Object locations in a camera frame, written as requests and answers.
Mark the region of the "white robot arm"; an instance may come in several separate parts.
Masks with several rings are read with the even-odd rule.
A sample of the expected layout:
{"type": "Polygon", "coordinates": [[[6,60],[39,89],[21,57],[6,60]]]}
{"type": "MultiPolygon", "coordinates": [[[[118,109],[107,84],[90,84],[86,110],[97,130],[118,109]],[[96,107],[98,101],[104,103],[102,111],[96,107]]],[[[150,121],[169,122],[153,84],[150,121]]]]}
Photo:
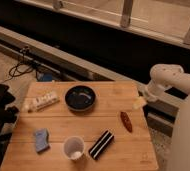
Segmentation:
{"type": "Polygon", "coordinates": [[[187,95],[176,115],[166,171],[190,171],[190,74],[177,64],[156,64],[150,69],[150,78],[133,108],[156,102],[170,88],[187,95]]]}

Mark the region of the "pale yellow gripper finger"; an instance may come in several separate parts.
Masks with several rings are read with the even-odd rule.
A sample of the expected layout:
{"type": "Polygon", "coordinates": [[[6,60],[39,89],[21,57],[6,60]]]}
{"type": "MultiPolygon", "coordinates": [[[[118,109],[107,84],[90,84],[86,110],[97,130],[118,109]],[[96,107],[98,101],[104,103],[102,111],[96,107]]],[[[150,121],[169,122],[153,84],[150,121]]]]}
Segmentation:
{"type": "Polygon", "coordinates": [[[147,104],[145,98],[143,96],[139,96],[134,100],[134,103],[132,105],[133,110],[137,110],[139,108],[144,107],[147,104]]]}

